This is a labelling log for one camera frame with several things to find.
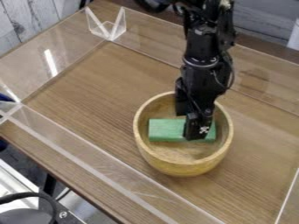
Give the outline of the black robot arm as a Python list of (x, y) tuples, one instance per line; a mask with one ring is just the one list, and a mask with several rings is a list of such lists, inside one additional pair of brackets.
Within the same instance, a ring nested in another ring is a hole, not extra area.
[(235, 0), (135, 0), (151, 13), (172, 8), (183, 18), (186, 50), (175, 81), (175, 113), (186, 117), (182, 135), (203, 139), (212, 125), (215, 101), (235, 81), (230, 48), (235, 45)]

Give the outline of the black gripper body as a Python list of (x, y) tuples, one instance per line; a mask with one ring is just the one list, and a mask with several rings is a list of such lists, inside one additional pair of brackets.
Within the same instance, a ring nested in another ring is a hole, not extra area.
[(183, 57), (180, 77), (190, 99), (190, 112), (211, 116), (215, 101), (224, 95), (234, 83), (234, 66), (230, 56), (211, 60)]

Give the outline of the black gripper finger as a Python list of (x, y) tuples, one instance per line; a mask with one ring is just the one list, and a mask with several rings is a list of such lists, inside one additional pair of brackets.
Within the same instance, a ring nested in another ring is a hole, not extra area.
[(214, 141), (215, 122), (211, 115), (188, 112), (183, 126), (183, 137), (188, 141)]
[(186, 93), (182, 80), (175, 81), (175, 113), (178, 116), (186, 116), (190, 112), (190, 99)]

